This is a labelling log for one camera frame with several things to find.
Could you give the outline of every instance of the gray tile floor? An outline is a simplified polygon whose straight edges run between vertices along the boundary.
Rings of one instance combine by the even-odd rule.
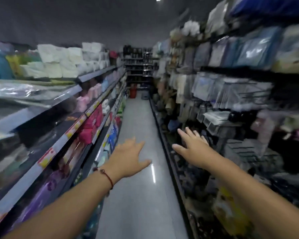
[[[133,136],[144,140],[140,160],[153,163],[115,185],[105,199],[96,239],[187,239],[150,102],[141,94],[127,100],[118,143]]]

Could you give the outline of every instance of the purple wrapped item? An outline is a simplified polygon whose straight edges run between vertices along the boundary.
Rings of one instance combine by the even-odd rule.
[[[34,214],[44,208],[44,205],[51,195],[52,190],[56,188],[56,185],[60,182],[63,177],[63,173],[60,171],[53,172],[45,181],[43,186],[38,190],[35,196],[31,199],[31,202],[26,206],[20,216],[16,219],[13,225],[8,229],[12,231],[16,226],[28,219]]]

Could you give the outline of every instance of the red bracelet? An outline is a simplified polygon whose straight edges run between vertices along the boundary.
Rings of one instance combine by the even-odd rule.
[[[104,174],[104,175],[109,179],[109,181],[111,182],[111,185],[112,185],[112,188],[111,188],[111,190],[112,190],[114,185],[113,185],[113,181],[111,180],[111,178],[107,175],[107,173],[105,172],[104,169],[100,169],[100,173],[101,173],[101,174]]]

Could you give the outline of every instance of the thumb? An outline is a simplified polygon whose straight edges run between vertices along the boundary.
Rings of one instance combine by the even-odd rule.
[[[143,169],[145,169],[146,167],[148,167],[148,165],[150,165],[151,163],[152,163],[152,161],[149,160],[149,159],[146,159],[146,160],[144,160],[144,161],[140,161],[140,162],[139,162],[139,165],[140,165],[141,170],[143,170]]]
[[[180,146],[180,145],[178,145],[178,144],[173,144],[173,145],[172,145],[172,148],[173,148],[178,154],[180,154],[180,155],[182,155],[183,157],[185,157],[185,153],[186,153],[186,151],[187,151],[186,148],[184,148],[184,147],[182,147],[182,146]]]

